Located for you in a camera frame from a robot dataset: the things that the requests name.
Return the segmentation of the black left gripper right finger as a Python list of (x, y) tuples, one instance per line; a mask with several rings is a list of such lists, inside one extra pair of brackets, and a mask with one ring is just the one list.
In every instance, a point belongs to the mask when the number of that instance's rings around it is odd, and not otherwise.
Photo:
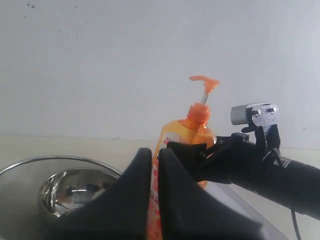
[(188, 174), (171, 149), (161, 149), (158, 195), (164, 240), (262, 240), (262, 224), (216, 200)]

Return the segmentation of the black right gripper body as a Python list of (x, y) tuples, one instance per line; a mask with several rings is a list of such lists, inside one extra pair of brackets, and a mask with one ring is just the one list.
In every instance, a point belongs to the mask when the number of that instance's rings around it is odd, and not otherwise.
[(194, 179), (240, 187), (281, 187), (283, 164), (278, 135), (266, 138), (258, 134), (256, 143), (234, 133), (207, 148), (197, 144), (194, 151)]

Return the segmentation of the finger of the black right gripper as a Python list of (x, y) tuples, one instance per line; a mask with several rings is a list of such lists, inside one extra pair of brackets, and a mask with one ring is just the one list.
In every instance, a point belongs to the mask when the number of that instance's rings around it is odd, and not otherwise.
[(209, 158), (218, 148), (216, 145), (207, 148), (206, 143), (186, 144), (170, 141), (166, 148), (175, 154), (176, 158), (196, 182), (210, 180), (207, 166), (211, 162)]

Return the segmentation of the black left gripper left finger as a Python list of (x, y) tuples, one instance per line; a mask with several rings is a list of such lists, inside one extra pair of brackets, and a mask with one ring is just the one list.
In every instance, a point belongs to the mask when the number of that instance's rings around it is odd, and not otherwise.
[(84, 207), (62, 216), (45, 240), (145, 240), (152, 152), (140, 148), (120, 178)]

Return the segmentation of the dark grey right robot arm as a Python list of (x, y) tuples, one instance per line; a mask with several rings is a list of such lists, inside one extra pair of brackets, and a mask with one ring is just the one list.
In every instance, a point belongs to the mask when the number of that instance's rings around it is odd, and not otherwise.
[(281, 157), (275, 150), (263, 151), (233, 133), (217, 143), (167, 143), (187, 172), (197, 182), (235, 184), (268, 200), (312, 218), (320, 218), (320, 170)]

